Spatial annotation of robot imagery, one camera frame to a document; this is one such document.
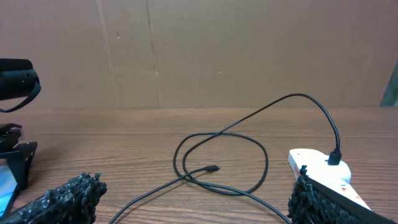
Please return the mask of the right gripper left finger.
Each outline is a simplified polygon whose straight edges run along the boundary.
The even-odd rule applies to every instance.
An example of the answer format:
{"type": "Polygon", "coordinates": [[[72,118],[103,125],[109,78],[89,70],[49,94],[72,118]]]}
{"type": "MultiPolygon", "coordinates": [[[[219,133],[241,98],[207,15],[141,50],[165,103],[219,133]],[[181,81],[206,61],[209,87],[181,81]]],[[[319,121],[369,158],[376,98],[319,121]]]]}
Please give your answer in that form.
{"type": "Polygon", "coordinates": [[[1,224],[93,224],[96,206],[107,192],[100,174],[82,173],[13,211],[1,224]]]}

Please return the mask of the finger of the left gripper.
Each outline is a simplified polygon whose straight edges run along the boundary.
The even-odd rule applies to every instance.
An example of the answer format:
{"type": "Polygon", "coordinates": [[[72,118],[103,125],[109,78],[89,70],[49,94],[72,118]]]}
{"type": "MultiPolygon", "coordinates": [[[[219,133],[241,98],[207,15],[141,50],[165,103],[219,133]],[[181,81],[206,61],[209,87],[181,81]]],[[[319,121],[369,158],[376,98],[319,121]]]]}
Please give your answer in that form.
{"type": "Polygon", "coordinates": [[[9,166],[17,182],[16,192],[14,194],[15,200],[21,191],[28,188],[29,172],[34,154],[37,149],[37,143],[27,142],[24,144],[18,144],[16,148],[18,148],[18,150],[21,152],[19,157],[1,159],[5,160],[5,165],[9,166]]]}

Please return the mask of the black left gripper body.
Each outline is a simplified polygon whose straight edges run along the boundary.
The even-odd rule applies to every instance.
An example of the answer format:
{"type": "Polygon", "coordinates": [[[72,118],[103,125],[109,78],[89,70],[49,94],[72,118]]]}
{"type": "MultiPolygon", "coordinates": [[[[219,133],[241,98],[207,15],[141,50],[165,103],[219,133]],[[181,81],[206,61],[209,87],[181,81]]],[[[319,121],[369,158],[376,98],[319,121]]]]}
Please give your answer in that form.
{"type": "Polygon", "coordinates": [[[1,124],[1,159],[16,158],[21,155],[15,147],[21,137],[21,128],[19,124],[1,124]]]}

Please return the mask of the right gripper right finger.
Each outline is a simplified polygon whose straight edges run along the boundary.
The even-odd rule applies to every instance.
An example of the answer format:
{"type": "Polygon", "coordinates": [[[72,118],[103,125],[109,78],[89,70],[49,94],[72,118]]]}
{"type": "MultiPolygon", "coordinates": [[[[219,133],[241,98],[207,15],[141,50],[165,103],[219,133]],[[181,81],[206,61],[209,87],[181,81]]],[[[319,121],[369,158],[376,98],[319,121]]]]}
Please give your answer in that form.
{"type": "Polygon", "coordinates": [[[311,179],[303,165],[288,202],[288,218],[299,224],[397,224],[311,179]]]}

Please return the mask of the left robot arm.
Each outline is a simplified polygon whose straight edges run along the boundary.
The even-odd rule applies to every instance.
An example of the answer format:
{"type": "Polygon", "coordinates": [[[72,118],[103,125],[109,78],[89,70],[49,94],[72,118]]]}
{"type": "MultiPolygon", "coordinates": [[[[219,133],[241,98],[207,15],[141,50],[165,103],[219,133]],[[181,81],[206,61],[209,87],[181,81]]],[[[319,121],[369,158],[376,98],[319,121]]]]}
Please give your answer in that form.
{"type": "MultiPolygon", "coordinates": [[[[11,113],[29,104],[40,93],[40,80],[27,59],[1,59],[1,100],[24,100],[2,113],[11,113]]],[[[1,219],[5,219],[19,193],[28,187],[30,166],[37,149],[36,142],[19,143],[22,126],[1,125],[1,219]]]]}

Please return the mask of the white charger plug adapter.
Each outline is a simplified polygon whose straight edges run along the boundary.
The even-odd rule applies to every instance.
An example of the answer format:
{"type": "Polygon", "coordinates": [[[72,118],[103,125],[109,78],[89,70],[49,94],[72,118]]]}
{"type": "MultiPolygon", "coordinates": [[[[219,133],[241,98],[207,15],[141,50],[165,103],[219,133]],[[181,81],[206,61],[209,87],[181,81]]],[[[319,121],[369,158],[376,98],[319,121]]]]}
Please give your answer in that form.
{"type": "Polygon", "coordinates": [[[311,178],[341,179],[347,184],[351,182],[351,170],[344,161],[340,161],[338,165],[329,165],[328,156],[321,156],[314,159],[307,168],[307,175],[311,178]]]}

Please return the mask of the white power strip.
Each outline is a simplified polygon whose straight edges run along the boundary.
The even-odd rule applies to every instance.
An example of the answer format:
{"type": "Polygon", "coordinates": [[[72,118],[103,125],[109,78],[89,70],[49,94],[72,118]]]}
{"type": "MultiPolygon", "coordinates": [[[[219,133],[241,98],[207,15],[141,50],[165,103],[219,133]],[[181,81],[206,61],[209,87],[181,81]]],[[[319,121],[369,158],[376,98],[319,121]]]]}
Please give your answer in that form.
{"type": "MultiPolygon", "coordinates": [[[[302,149],[302,148],[291,149],[289,151],[288,163],[292,169],[292,172],[294,173],[295,179],[297,180],[298,177],[300,176],[300,169],[302,168],[302,166],[308,167],[308,165],[310,165],[314,159],[316,159],[317,157],[321,157],[321,156],[328,156],[328,155],[326,155],[320,151],[314,150],[314,149],[302,149]]],[[[322,178],[322,177],[313,177],[311,179],[323,184],[324,186],[326,186],[326,187],[334,190],[335,192],[341,194],[342,196],[352,200],[353,202],[357,203],[358,205],[361,205],[362,207],[370,210],[368,205],[356,193],[356,191],[354,190],[354,188],[352,188],[350,183],[347,184],[341,179],[327,179],[327,178],[322,178]]]]}

